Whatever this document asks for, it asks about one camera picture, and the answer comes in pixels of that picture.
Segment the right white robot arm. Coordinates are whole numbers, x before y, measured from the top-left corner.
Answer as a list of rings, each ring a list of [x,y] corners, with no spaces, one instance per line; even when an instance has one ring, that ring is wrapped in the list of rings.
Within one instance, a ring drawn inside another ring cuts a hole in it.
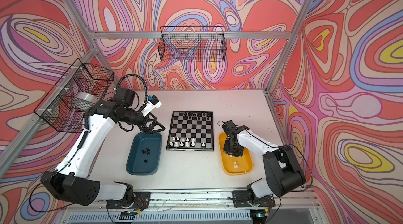
[[[260,157],[264,166],[264,178],[246,187],[246,201],[258,205],[267,196],[283,195],[306,183],[301,165],[289,145],[275,145],[265,142],[250,129],[238,126],[232,120],[222,124],[226,135],[223,152],[233,157],[242,157],[245,150]]]

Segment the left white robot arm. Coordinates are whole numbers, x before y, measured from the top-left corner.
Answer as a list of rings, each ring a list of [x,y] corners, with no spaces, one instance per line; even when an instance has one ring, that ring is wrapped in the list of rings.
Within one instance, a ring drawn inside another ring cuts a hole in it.
[[[84,114],[84,129],[68,155],[52,172],[41,176],[41,183],[59,201],[88,206],[93,202],[112,202],[130,208],[135,202],[133,186],[123,182],[103,184],[88,179],[92,164],[109,132],[116,124],[137,126],[145,134],[164,131],[151,113],[161,106],[156,96],[145,96],[140,109],[133,109],[135,91],[117,88],[112,99],[98,101]]]

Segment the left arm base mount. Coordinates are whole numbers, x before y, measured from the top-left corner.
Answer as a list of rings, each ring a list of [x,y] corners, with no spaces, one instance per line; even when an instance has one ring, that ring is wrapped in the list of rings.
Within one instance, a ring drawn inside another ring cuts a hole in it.
[[[144,210],[149,207],[151,192],[134,191],[128,198],[121,200],[108,200],[106,209],[134,209]]]

